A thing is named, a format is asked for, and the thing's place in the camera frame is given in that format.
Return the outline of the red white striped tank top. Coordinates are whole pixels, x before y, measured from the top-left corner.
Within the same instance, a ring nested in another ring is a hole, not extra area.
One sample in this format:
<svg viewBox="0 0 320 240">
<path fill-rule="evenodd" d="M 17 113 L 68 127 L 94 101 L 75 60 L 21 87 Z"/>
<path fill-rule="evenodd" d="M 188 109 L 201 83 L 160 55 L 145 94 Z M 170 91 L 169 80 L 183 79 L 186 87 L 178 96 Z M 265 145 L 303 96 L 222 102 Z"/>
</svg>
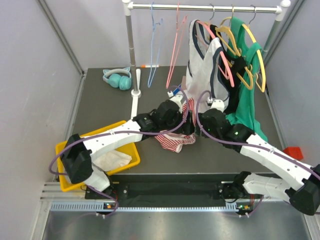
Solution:
<svg viewBox="0 0 320 240">
<path fill-rule="evenodd" d="M 188 99 L 189 110 L 192 111 L 193 127 L 196 125 L 195 101 L 193 98 Z M 183 112 L 187 109 L 187 104 L 182 106 Z M 192 145 L 196 142 L 196 136 L 193 131 L 191 135 L 168 133 L 154 137 L 162 146 L 163 149 L 171 152 L 180 153 L 184 145 Z"/>
</svg>

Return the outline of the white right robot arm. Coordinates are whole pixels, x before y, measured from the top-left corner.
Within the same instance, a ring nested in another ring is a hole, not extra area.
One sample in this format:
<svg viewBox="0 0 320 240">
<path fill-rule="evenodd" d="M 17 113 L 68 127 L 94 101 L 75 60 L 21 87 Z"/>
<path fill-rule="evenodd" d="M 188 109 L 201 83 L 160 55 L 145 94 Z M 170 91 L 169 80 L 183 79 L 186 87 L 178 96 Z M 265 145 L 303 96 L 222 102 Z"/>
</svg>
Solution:
<svg viewBox="0 0 320 240">
<path fill-rule="evenodd" d="M 231 124 L 222 112 L 223 102 L 196 113 L 201 133 L 224 147 L 255 160 L 277 175 L 265 177 L 248 171 L 237 175 L 233 192 L 239 198 L 258 194 L 281 199 L 299 212 L 313 216 L 320 210 L 320 167 L 300 162 L 263 140 L 241 123 Z"/>
</svg>

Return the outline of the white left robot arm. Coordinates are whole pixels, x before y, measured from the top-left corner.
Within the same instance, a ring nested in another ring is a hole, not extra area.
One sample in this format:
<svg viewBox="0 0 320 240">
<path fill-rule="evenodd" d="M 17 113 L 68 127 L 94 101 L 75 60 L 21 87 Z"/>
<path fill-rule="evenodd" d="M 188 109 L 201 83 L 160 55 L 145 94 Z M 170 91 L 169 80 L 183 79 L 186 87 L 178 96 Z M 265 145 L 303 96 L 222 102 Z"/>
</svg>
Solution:
<svg viewBox="0 0 320 240">
<path fill-rule="evenodd" d="M 158 108 L 141 113 L 104 132 L 80 136 L 74 134 L 65 143 L 56 146 L 56 174 L 67 177 L 70 187 L 64 192 L 85 184 L 96 190 L 102 198 L 114 191 L 107 171 L 94 166 L 94 161 L 125 145 L 132 145 L 152 137 L 165 135 L 191 135 L 194 131 L 193 110 L 183 90 L 162 102 Z"/>
</svg>

